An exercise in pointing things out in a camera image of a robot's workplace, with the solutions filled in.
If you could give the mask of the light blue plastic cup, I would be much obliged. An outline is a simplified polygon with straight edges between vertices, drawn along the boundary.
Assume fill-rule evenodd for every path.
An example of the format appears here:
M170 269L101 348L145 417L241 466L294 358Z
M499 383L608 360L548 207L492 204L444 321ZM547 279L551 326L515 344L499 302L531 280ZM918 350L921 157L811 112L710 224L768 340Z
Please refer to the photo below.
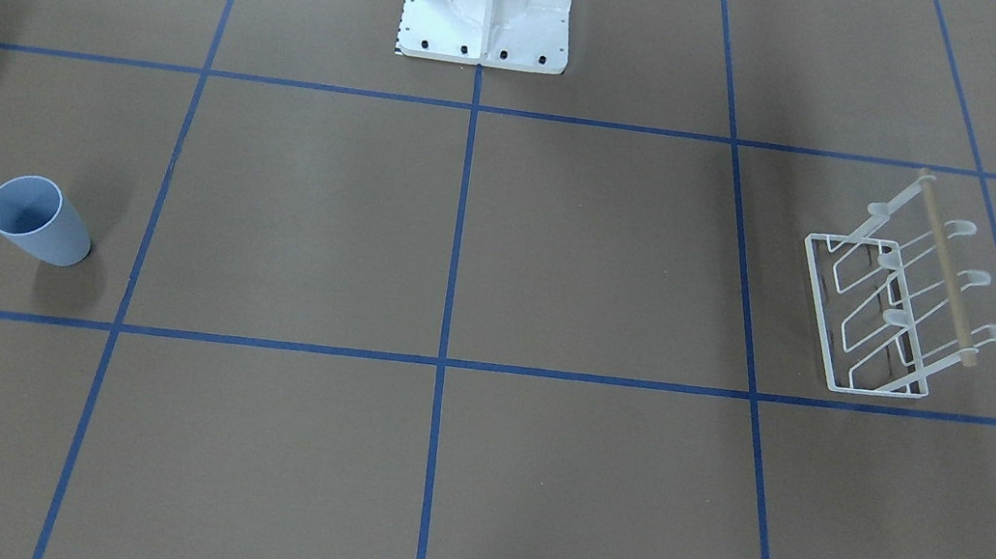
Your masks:
M93 248L79 212L47 177L18 176L0 184L0 236L52 266L80 264Z

